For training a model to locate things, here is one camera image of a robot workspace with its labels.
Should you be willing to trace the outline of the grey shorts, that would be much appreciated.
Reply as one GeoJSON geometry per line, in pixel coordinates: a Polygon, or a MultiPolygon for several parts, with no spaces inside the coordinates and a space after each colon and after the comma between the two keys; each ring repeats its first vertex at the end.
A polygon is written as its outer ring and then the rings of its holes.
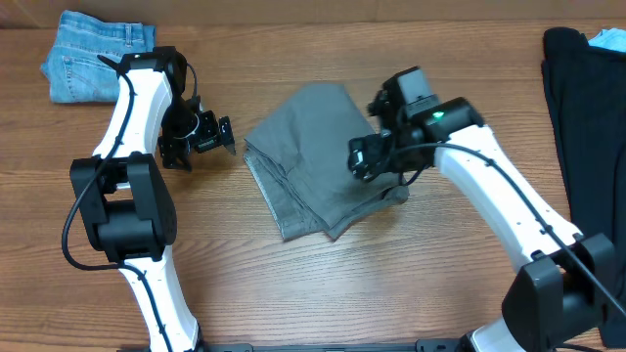
{"type": "Polygon", "coordinates": [[[246,137],[244,160],[286,241],[324,232],[337,239],[354,222],[401,204],[393,174],[366,183],[348,169],[348,143],[373,133],[345,87],[300,88],[246,137]]]}

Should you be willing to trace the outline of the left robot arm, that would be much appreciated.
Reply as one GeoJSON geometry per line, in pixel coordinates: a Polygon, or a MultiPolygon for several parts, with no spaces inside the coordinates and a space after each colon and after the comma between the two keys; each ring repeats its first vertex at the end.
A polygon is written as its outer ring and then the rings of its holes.
{"type": "Polygon", "coordinates": [[[62,231],[66,261],[71,224],[80,217],[91,246],[128,282],[147,325],[150,351],[204,351],[198,320],[186,303],[173,259],[177,238],[174,201],[162,168],[191,171],[191,153],[236,151],[228,117],[205,110],[198,94],[184,98],[192,66],[175,47],[100,58],[116,73],[119,95],[109,128],[91,157],[72,162],[75,193],[62,231]]]}

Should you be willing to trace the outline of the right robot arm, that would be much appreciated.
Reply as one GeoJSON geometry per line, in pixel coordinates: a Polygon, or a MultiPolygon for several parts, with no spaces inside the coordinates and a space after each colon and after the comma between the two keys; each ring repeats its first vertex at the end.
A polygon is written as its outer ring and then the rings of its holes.
{"type": "Polygon", "coordinates": [[[348,167],[370,182],[401,185],[437,169],[471,202],[499,239],[515,273],[494,322],[459,338],[419,340],[420,351],[555,351],[625,309],[614,295],[615,249],[552,209],[464,98],[441,102],[418,67],[384,81],[368,112],[380,132],[349,142],[348,167]]]}

